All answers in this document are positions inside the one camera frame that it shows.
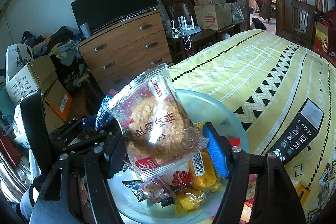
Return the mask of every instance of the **round glass plate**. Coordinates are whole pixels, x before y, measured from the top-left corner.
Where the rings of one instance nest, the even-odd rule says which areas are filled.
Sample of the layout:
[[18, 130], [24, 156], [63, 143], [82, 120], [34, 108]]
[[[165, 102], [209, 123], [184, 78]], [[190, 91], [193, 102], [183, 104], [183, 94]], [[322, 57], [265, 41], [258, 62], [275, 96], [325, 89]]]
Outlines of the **round glass plate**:
[[[245, 130], [238, 118], [225, 105], [199, 92], [190, 90], [176, 90], [176, 92], [192, 122], [211, 122], [219, 135], [228, 139], [241, 138], [241, 147], [249, 153]], [[115, 174], [113, 179], [108, 180], [108, 184], [119, 212], [143, 224], [201, 222], [216, 214], [227, 185], [227, 180], [223, 180], [223, 188], [209, 195], [198, 210], [174, 217], [174, 205], [162, 208], [160, 204], [152, 204], [147, 200], [138, 202], [132, 191], [122, 184], [122, 181], [137, 179], [138, 176], [127, 169], [126, 172], [120, 171]]]

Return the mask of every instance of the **zigzag pattern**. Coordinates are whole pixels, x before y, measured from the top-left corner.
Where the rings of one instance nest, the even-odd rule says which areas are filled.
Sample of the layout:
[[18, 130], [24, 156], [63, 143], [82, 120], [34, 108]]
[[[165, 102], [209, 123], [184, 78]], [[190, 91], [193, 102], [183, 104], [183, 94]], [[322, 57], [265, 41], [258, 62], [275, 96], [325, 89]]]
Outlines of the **zigzag pattern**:
[[291, 59], [299, 46], [292, 43], [283, 50], [275, 67], [267, 75], [266, 79], [255, 92], [234, 113], [243, 125], [245, 131], [257, 120], [266, 109], [286, 76]]

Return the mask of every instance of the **patterned bedspread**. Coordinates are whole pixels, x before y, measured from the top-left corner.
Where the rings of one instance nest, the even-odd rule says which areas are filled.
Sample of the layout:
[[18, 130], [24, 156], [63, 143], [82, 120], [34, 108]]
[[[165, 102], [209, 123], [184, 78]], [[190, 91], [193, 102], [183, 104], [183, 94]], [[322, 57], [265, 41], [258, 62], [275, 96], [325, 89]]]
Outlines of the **patterned bedspread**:
[[[335, 180], [335, 68], [316, 53], [261, 30], [239, 33], [174, 65], [176, 89], [208, 94], [233, 111], [245, 128], [250, 153], [265, 154], [286, 130], [306, 98], [325, 113], [319, 134], [285, 165], [294, 186], [310, 191], [303, 209], [310, 223]], [[325, 166], [333, 172], [322, 187]]]

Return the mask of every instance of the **wooden dresser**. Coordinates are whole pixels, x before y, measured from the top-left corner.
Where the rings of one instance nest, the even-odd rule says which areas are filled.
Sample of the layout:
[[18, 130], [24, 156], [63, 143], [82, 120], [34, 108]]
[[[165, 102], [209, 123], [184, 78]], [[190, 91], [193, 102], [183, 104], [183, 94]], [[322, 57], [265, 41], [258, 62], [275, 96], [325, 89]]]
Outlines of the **wooden dresser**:
[[157, 10], [106, 27], [79, 44], [104, 93], [121, 90], [140, 73], [171, 57]]

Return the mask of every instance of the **tile floor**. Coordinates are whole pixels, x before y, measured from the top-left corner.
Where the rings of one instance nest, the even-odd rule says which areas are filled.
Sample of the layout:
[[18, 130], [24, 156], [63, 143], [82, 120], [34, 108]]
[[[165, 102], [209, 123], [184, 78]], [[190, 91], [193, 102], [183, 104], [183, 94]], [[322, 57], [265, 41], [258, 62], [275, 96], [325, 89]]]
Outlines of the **tile floor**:
[[270, 20], [269, 23], [267, 23], [267, 20], [264, 20], [262, 17], [259, 16], [258, 13], [255, 14], [250, 14], [250, 23], [252, 24], [252, 17], [257, 17], [265, 26], [266, 26], [266, 31], [275, 34], [275, 27], [276, 27], [276, 21]]

